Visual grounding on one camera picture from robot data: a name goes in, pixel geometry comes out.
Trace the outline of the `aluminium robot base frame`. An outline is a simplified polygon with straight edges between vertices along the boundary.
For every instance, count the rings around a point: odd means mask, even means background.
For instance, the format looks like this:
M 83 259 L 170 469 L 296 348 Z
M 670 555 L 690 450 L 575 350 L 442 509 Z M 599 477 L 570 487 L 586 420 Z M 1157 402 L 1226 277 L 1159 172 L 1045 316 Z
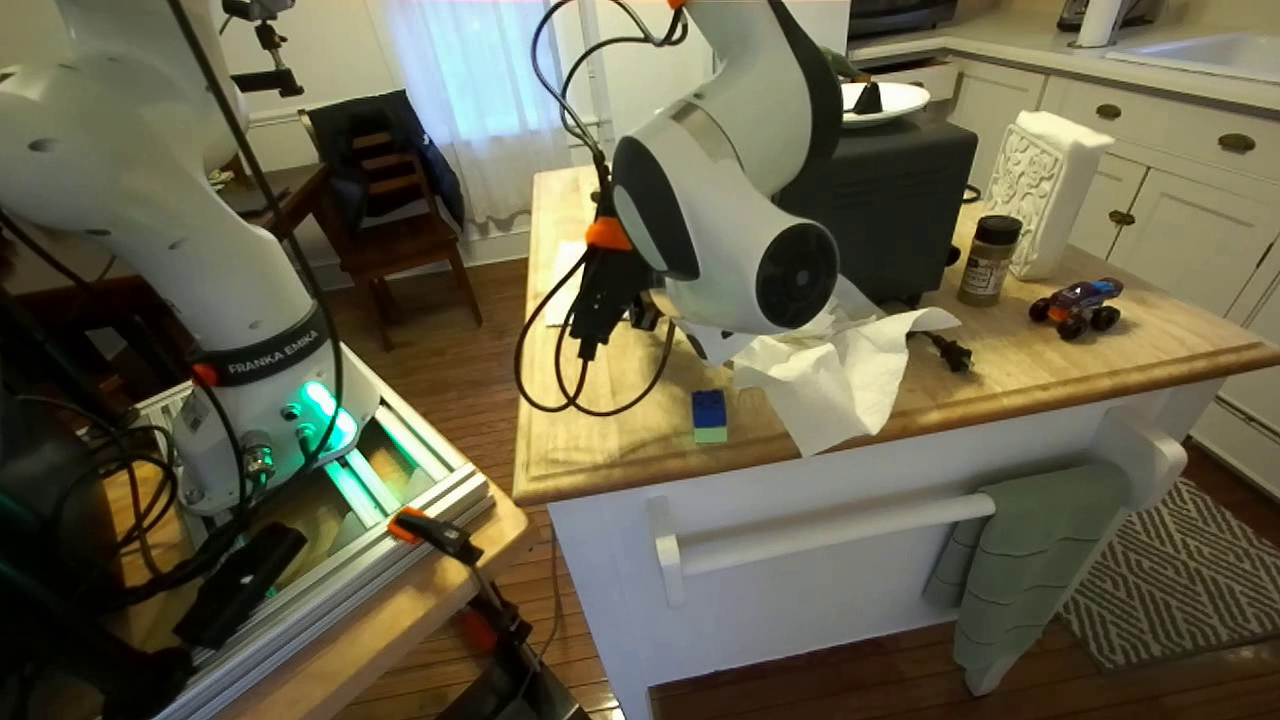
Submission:
M 194 551 L 214 551 L 181 624 L 197 674 L 161 720 L 214 720 L 392 586 L 416 551 L 395 510 L 472 525 L 489 477 L 354 348 L 224 394 L 186 378 L 142 402 L 178 450 Z

